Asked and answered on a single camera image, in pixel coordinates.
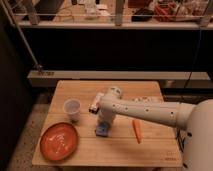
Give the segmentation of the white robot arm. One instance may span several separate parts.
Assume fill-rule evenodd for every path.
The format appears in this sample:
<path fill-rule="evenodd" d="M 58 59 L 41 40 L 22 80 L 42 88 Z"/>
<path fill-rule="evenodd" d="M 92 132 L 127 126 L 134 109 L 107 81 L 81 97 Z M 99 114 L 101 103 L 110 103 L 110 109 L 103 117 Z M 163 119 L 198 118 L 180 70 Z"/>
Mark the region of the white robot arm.
<path fill-rule="evenodd" d="M 111 87 L 98 106 L 103 118 L 120 114 L 184 130 L 182 171 L 213 171 L 213 99 L 197 105 L 128 101 L 118 87 Z"/>

